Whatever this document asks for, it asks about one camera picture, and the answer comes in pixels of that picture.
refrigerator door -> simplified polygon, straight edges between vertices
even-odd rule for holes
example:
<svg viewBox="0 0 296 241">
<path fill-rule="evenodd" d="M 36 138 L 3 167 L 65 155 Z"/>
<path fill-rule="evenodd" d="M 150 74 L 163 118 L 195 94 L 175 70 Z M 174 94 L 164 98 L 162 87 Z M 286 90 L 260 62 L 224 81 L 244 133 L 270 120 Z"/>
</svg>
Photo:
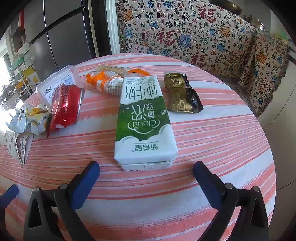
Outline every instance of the refrigerator door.
<svg viewBox="0 0 296 241">
<path fill-rule="evenodd" d="M 48 37 L 58 69 L 91 59 L 83 12 L 49 30 Z"/>
<path fill-rule="evenodd" d="M 47 33 L 43 34 L 29 46 L 29 52 L 40 81 L 45 80 L 51 74 L 58 71 L 50 49 Z"/>
<path fill-rule="evenodd" d="M 45 29 L 43 0 L 31 0 L 24 8 L 24 24 L 27 42 Z"/>
<path fill-rule="evenodd" d="M 46 26 L 48 27 L 60 17 L 82 6 L 82 0 L 44 0 Z"/>
</svg>

snack wrapper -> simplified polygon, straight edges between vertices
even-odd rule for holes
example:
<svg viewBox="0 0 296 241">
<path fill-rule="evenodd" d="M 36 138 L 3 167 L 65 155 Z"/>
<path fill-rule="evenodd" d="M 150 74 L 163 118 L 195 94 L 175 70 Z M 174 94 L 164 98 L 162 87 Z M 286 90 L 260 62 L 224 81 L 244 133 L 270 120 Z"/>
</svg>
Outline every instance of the snack wrapper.
<svg viewBox="0 0 296 241">
<path fill-rule="evenodd" d="M 141 69 L 126 70 L 118 66 L 101 65 L 95 68 L 96 71 L 86 75 L 86 81 L 95 86 L 98 91 L 111 95 L 121 95 L 123 78 L 150 76 L 149 73 Z"/>
<path fill-rule="evenodd" d="M 203 110 L 200 98 L 190 86 L 186 74 L 165 72 L 164 82 L 170 91 L 168 110 L 192 114 Z"/>
<path fill-rule="evenodd" d="M 49 112 L 46 106 L 40 104 L 32 107 L 30 104 L 21 109 L 15 109 L 17 114 L 13 117 L 8 128 L 17 134 L 28 132 L 29 134 L 41 135 L 46 130 Z"/>
<path fill-rule="evenodd" d="M 28 132 L 17 134 L 15 132 L 6 132 L 6 146 L 10 157 L 25 165 L 29 155 L 33 135 Z"/>
</svg>

barcode label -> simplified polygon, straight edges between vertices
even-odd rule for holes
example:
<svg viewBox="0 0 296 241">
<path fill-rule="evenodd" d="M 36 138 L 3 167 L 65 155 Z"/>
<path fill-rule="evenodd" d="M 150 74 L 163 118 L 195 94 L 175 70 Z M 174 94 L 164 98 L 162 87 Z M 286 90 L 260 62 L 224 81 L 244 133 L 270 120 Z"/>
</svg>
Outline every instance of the barcode label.
<svg viewBox="0 0 296 241">
<path fill-rule="evenodd" d="M 72 76 L 69 74 L 67 77 L 64 78 L 65 85 L 70 85 L 72 81 Z"/>
<path fill-rule="evenodd" d="M 52 90 L 51 87 L 47 88 L 47 89 L 44 91 L 44 94 L 46 95 L 46 94 L 49 93 L 51 90 Z"/>
</svg>

pink striped tablecloth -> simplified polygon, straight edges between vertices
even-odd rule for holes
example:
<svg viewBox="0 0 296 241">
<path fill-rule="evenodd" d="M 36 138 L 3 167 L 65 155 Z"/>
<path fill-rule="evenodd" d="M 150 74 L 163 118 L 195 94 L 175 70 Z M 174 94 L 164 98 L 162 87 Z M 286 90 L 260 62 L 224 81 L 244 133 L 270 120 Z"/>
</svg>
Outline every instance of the pink striped tablecloth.
<svg viewBox="0 0 296 241">
<path fill-rule="evenodd" d="M 194 115 L 169 112 L 179 150 L 170 169 L 123 172 L 117 165 L 113 151 L 119 97 L 99 93 L 86 82 L 86 74 L 98 65 L 156 74 L 166 102 L 164 71 L 187 74 L 204 110 Z M 18 240 L 33 187 L 53 189 L 68 183 L 93 160 L 101 174 L 77 213 L 96 240 L 197 240 L 216 210 L 192 175 L 196 161 L 237 188 L 259 186 L 270 222 L 276 193 L 272 153 L 257 119 L 227 85 L 195 66 L 156 55 L 105 56 L 77 69 L 86 90 L 78 123 L 50 138 L 35 138 L 25 166 L 8 156 L 6 146 L 0 149 L 0 191 L 12 183 L 20 189 L 6 209 L 7 229 Z M 27 103 L 40 102 L 33 94 Z M 238 213 L 237 208 L 222 240 L 231 233 Z M 71 240 L 59 223 L 65 239 Z"/>
</svg>

patterned blanket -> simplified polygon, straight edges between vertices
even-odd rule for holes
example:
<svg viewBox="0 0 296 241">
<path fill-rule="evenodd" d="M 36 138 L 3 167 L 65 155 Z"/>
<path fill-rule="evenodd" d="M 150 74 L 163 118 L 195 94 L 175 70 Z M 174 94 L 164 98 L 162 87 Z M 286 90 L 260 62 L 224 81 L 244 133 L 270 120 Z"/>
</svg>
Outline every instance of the patterned blanket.
<svg viewBox="0 0 296 241">
<path fill-rule="evenodd" d="M 285 74 L 288 46 L 202 0 L 120 0 L 122 53 L 164 55 L 236 84 L 258 117 Z"/>
</svg>

